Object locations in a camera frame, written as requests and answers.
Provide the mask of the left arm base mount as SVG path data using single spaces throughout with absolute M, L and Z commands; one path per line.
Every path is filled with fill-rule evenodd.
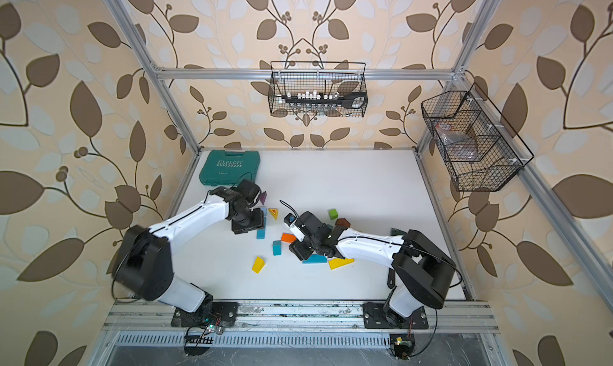
M 195 313 L 188 313 L 176 308 L 171 320 L 171 326 L 175 328 L 207 328 L 232 327 L 238 317 L 239 304 L 237 302 L 204 302 Z

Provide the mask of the orange rectangular block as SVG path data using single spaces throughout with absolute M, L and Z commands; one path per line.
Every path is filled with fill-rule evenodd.
M 290 233 L 283 233 L 281 237 L 281 241 L 288 243 L 288 244 L 292 244 L 296 240 L 297 240 L 297 237 Z

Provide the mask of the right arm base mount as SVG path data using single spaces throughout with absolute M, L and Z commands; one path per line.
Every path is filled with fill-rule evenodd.
M 403 317 L 384 303 L 369 301 L 362 304 L 363 320 L 366 329 L 423 330 L 429 328 L 426 310 L 421 307 L 410 316 Z

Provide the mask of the yellow small block bottom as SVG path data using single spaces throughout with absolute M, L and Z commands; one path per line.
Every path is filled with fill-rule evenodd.
M 265 260 L 263 260 L 261 257 L 256 257 L 252 266 L 252 271 L 254 273 L 260 273 L 265 265 Z

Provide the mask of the teal wedge block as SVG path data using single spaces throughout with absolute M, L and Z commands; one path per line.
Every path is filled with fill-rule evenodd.
M 273 241 L 272 252 L 274 256 L 280 256 L 282 254 L 282 241 Z

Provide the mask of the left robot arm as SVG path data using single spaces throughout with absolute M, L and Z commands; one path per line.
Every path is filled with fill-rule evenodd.
M 231 222 L 235 234 L 262 229 L 264 214 L 256 206 L 261 194 L 260 187 L 244 179 L 234 187 L 209 190 L 203 201 L 164 222 L 129 228 L 111 268 L 113 280 L 137 298 L 195 313 L 208 294 L 175 275 L 172 256 L 223 220 Z

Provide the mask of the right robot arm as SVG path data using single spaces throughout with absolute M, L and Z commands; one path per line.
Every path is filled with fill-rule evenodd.
M 284 224 L 296 236 L 290 251 L 300 261 L 318 254 L 328 259 L 364 260 L 393 270 L 402 284 L 392 291 L 388 309 L 407 318 L 423 306 L 442 309 L 457 266 L 418 230 L 404 235 L 379 236 L 351 227 L 333 228 L 311 212 L 290 213 Z

